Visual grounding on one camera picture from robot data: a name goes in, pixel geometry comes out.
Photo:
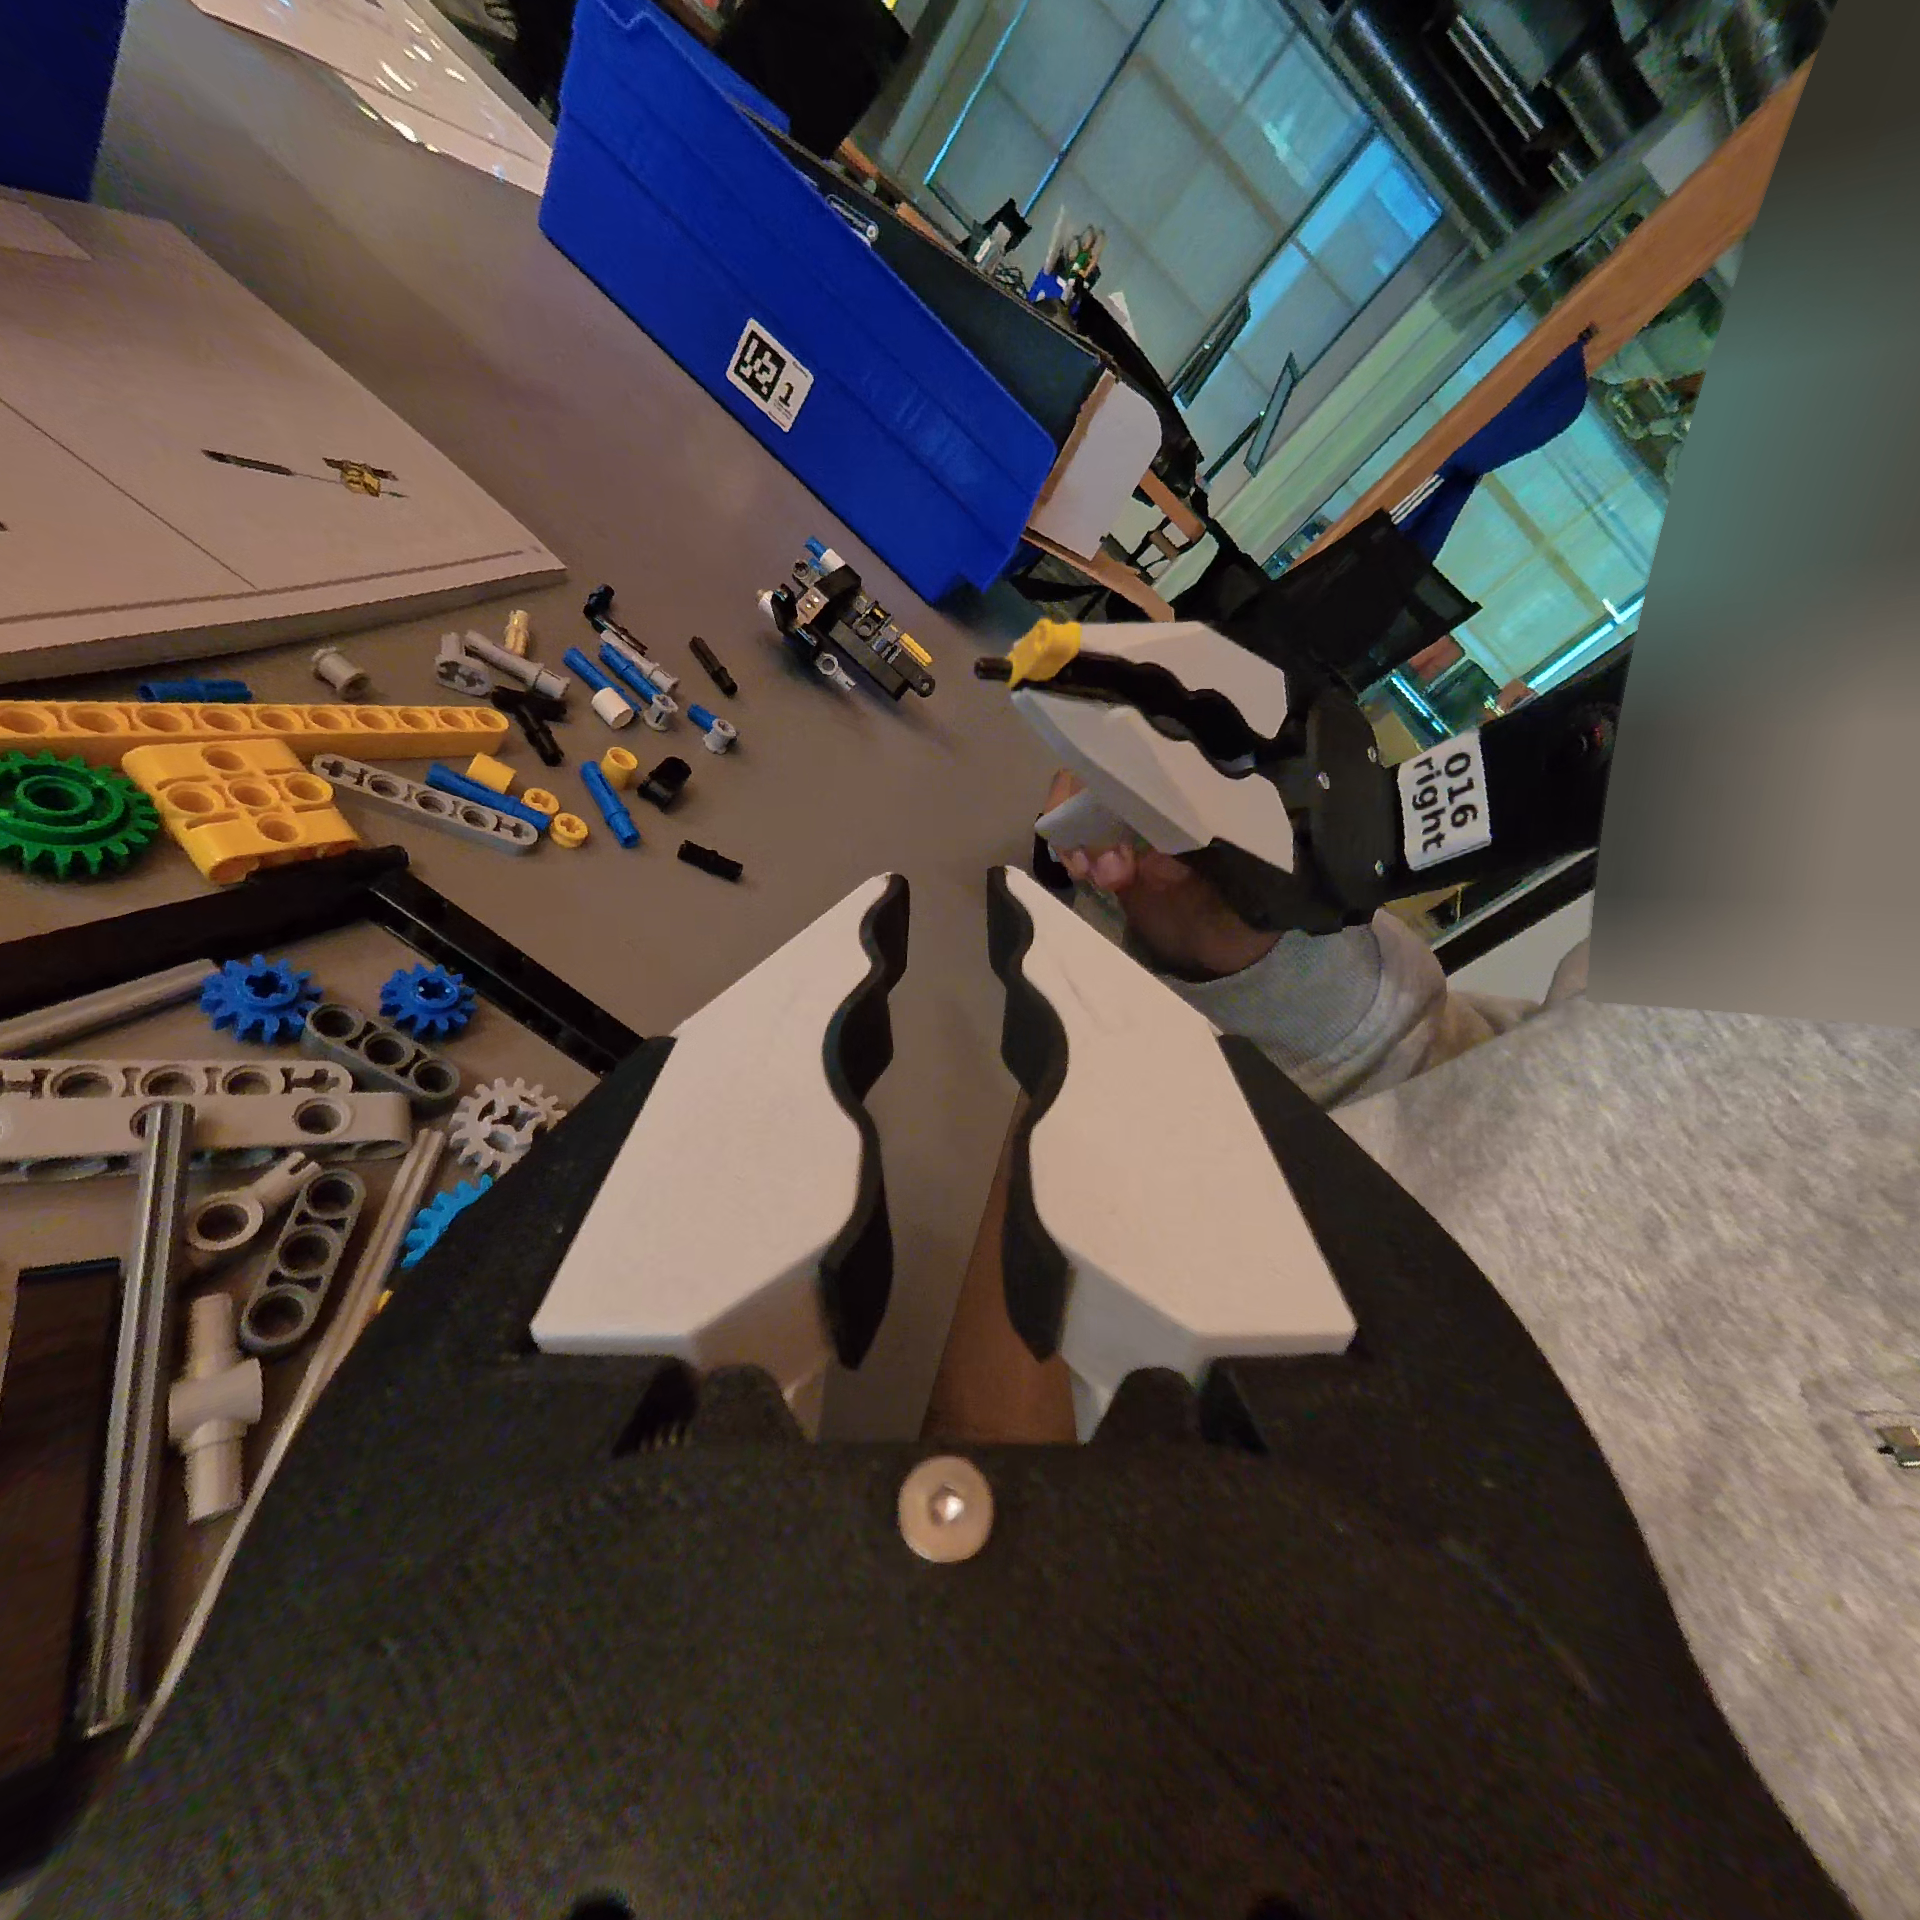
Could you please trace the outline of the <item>small black lego assembly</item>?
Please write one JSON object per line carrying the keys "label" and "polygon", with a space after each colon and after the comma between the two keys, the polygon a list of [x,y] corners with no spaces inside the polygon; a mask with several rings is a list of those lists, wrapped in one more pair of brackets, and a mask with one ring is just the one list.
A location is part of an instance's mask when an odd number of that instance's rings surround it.
{"label": "small black lego assembly", "polygon": [[854,691],[856,679],[897,704],[936,693],[925,647],[822,540],[806,542],[780,586],[759,592],[759,608],[797,659],[845,693]]}

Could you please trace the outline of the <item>green lego gear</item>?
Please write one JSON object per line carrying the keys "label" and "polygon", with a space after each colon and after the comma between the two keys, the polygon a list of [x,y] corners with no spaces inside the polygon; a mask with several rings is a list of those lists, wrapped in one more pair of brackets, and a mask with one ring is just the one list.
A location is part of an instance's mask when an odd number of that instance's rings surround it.
{"label": "green lego gear", "polygon": [[55,752],[3,755],[3,856],[29,876],[120,874],[160,833],[155,800],[115,769]]}

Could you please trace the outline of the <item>person's right hand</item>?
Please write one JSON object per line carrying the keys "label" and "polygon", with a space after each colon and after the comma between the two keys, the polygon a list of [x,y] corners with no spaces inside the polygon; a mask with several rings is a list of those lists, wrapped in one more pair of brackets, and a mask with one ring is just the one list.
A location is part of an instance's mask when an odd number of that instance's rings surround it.
{"label": "person's right hand", "polygon": [[1111,901],[1127,937],[1165,975],[1213,983],[1262,963],[1283,934],[1246,922],[1182,858],[1132,844],[1070,848],[1069,876]]}

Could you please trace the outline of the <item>lego instruction booklet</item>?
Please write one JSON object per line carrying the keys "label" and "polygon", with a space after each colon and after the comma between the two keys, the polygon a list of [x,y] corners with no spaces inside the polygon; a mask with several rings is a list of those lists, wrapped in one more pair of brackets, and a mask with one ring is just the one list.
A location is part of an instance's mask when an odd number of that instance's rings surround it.
{"label": "lego instruction booklet", "polygon": [[179,229],[3,202],[3,683],[211,660],[564,579]]}

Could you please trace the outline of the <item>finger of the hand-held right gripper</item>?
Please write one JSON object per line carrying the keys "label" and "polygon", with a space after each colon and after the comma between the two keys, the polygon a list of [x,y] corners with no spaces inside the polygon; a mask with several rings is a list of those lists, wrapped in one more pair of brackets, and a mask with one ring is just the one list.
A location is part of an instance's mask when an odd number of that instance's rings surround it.
{"label": "finger of the hand-held right gripper", "polygon": [[1225,847],[1278,874],[1299,871],[1281,790],[1256,773],[1230,774],[1199,744],[1157,732],[1138,708],[1018,687],[1012,704],[1053,749],[1076,790],[1036,835],[1057,852],[1097,852],[1130,839],[1165,855]]}
{"label": "finger of the hand-held right gripper", "polygon": [[1083,624],[1076,683],[1211,749],[1267,747],[1290,722],[1285,670],[1196,620]]}

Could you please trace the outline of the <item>grey long lego beam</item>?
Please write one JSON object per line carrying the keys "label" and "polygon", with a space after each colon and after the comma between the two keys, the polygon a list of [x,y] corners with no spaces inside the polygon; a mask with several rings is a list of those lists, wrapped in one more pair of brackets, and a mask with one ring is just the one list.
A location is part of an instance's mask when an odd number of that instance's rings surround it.
{"label": "grey long lego beam", "polygon": [[409,1152],[417,1115],[346,1069],[296,1063],[5,1061],[5,1183],[118,1177],[142,1147],[144,1112],[191,1109],[197,1165],[252,1168],[298,1150],[318,1165]]}

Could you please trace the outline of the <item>yellow lego connector with pin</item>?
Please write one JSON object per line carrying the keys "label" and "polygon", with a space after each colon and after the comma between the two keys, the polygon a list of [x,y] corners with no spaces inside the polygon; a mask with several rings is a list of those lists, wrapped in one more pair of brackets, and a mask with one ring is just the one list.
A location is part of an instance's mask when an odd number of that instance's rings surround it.
{"label": "yellow lego connector with pin", "polygon": [[1081,622],[1038,620],[1006,652],[972,660],[972,676],[1008,691],[1049,684],[1078,659],[1083,642]]}

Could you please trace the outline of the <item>grey lego axle connector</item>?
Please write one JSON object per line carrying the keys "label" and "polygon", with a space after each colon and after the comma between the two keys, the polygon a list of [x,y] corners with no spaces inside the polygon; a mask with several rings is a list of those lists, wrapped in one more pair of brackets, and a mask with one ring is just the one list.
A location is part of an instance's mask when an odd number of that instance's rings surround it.
{"label": "grey lego axle connector", "polygon": [[247,1185],[205,1195],[183,1221],[188,1271],[223,1267],[252,1249],[323,1167],[304,1152],[289,1152]]}

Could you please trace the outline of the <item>grey five-hole lego beam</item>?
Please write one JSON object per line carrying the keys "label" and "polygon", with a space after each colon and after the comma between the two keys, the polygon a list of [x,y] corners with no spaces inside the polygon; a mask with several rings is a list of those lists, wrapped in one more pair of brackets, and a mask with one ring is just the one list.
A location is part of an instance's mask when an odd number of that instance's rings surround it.
{"label": "grey five-hole lego beam", "polygon": [[307,770],[325,780],[339,800],[377,809],[399,820],[430,826],[445,837],[497,852],[535,852],[544,831],[499,804],[339,755],[316,755]]}

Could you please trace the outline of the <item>grey lego pin connector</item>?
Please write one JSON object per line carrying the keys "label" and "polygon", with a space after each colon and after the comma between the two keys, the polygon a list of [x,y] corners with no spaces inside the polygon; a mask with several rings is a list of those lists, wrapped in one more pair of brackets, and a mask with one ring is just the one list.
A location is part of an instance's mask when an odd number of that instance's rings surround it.
{"label": "grey lego pin connector", "polygon": [[512,654],[479,633],[440,636],[434,681],[471,700],[490,700],[497,693],[515,691],[535,703],[562,704],[571,694],[566,676]]}

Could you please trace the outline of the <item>yellow long lego beam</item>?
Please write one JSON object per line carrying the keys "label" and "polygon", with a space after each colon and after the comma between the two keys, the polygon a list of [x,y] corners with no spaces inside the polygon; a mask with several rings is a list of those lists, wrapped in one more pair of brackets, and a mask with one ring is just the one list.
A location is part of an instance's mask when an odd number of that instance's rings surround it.
{"label": "yellow long lego beam", "polygon": [[146,747],[276,741],[300,759],[371,762],[494,755],[510,720],[494,708],[434,704],[5,700],[3,752],[120,766]]}

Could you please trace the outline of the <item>yellow T-shaped lego beam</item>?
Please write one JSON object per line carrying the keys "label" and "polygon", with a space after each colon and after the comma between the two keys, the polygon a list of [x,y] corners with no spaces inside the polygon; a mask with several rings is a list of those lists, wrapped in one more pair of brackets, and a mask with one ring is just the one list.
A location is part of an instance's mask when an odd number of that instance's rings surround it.
{"label": "yellow T-shaped lego beam", "polygon": [[214,886],[363,844],[331,780],[278,736],[152,742],[133,749],[118,770],[157,804],[163,828]]}

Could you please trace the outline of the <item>blue storage bin with tag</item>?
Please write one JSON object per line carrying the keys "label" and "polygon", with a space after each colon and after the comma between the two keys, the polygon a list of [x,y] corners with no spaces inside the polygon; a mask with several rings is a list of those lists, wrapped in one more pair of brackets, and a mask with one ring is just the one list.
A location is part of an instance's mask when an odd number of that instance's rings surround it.
{"label": "blue storage bin with tag", "polygon": [[1017,562],[1057,447],[653,5],[578,5],[541,232],[909,588]]}

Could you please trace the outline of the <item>blue lego gear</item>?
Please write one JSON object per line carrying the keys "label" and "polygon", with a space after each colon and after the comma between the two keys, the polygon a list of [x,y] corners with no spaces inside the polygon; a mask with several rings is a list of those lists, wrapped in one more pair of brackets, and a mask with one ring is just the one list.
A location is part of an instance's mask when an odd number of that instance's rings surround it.
{"label": "blue lego gear", "polygon": [[379,1010],[396,1030],[420,1045],[439,1045],[462,1035],[476,1010],[476,992],[461,973],[414,964],[388,977]]}
{"label": "blue lego gear", "polygon": [[201,1010],[242,1045],[296,1045],[323,1001],[314,977],[284,958],[223,963],[201,987]]}
{"label": "blue lego gear", "polygon": [[396,1267],[401,1271],[417,1268],[432,1249],[443,1240],[455,1221],[492,1190],[492,1174],[469,1178],[436,1195],[409,1223],[401,1237]]}

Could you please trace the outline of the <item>light grey lego cross connector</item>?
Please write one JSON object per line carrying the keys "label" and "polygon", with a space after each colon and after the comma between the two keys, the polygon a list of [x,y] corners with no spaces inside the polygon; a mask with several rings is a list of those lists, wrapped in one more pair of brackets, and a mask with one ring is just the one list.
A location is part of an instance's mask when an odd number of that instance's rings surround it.
{"label": "light grey lego cross connector", "polygon": [[235,1514],[244,1499],[244,1449],[267,1389],[259,1356],[239,1338],[239,1309],[224,1291],[188,1303],[187,1356],[168,1393],[167,1433],[181,1455],[187,1524]]}

